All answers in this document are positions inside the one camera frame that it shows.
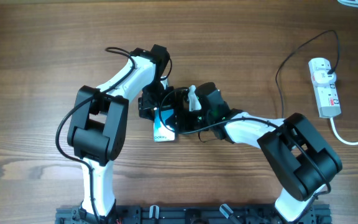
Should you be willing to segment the cyan screen smartphone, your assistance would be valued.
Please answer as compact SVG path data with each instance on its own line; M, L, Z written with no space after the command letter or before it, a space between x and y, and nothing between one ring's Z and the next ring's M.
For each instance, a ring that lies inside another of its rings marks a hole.
M154 141L155 142L165 142L165 141L174 141L175 132L174 128L167 124L167 119L171 118L174 115L172 109L165 110L161 112L159 116L159 109L154 108L155 118L154 118Z

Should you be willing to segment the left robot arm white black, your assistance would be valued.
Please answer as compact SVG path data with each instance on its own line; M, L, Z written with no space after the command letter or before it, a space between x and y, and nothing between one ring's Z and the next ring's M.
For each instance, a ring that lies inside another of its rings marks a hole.
M126 138L129 104L138 99L139 116L153 119L168 87L163 75L170 61L166 47L123 54L127 63L112 79L79 89L68 129L67 143L83 169L85 197L79 212L86 223L112 223L116 215L113 167Z

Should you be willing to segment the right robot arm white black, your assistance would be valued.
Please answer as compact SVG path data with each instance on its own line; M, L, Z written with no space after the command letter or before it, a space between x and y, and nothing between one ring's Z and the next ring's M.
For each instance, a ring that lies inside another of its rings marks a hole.
M339 155L302 114L268 119L231 109L213 82L172 91L177 134L212 131L219 140L260 149L283 189L274 203L277 213L296 223L313 202L332 190L342 170Z

